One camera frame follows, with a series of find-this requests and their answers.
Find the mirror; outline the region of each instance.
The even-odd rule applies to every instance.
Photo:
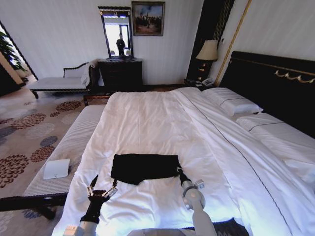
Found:
[[[133,58],[130,7],[99,6],[109,58]]]

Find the telephone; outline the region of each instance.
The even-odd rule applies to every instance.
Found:
[[[212,78],[208,78],[208,79],[205,79],[204,81],[202,81],[202,84],[207,86],[207,87],[210,87],[211,85],[214,84],[214,80]]]

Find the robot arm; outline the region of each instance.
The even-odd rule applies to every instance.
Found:
[[[204,188],[204,182],[198,180],[196,184],[187,178],[182,168],[177,168],[183,189],[183,201],[186,208],[193,209],[192,222],[197,236],[217,236],[210,216],[203,210],[206,200],[199,189]]]
[[[87,213],[81,218],[80,225],[68,226],[63,236],[95,236],[96,227],[99,223],[100,210],[104,202],[108,201],[117,192],[117,181],[114,180],[110,190],[94,190],[98,175],[87,187],[90,205]]]

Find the pillow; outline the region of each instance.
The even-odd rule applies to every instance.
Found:
[[[266,113],[240,117],[236,122],[315,191],[315,139]]]
[[[86,66],[87,66],[87,63],[77,69],[71,69],[71,68],[65,69],[64,78],[81,78],[83,72],[85,71]]]
[[[204,95],[220,106],[229,116],[238,113],[256,113],[263,109],[228,88],[210,88],[203,91]]]
[[[89,68],[91,65],[96,67],[98,61],[99,61],[99,59],[95,59],[95,60],[92,60],[86,64],[86,67],[84,68],[83,74],[80,76],[81,77],[81,83],[83,85],[85,85],[85,86],[89,85],[89,83],[90,83]]]

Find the table lamp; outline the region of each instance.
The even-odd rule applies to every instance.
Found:
[[[217,45],[217,40],[206,40],[201,51],[196,56],[198,60],[207,61],[201,65],[201,68],[198,68],[199,75],[197,76],[197,80],[204,80],[209,75],[212,61],[218,59]]]

